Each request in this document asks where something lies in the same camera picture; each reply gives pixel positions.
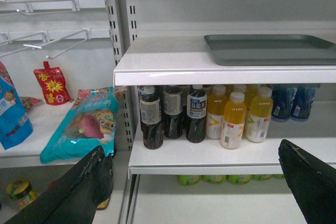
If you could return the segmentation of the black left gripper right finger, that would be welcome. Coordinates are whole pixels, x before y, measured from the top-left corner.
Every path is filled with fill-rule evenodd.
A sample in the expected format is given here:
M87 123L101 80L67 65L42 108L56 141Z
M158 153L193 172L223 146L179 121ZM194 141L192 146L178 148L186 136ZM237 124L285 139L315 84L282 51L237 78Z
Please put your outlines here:
M283 139L279 163L307 223L335 223L335 168Z

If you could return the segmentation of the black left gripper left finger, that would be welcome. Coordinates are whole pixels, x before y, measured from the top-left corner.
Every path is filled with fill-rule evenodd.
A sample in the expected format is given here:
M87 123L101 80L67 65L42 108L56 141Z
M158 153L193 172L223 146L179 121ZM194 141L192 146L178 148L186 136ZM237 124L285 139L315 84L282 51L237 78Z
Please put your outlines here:
M113 156L98 145L6 223L92 223L113 191Z

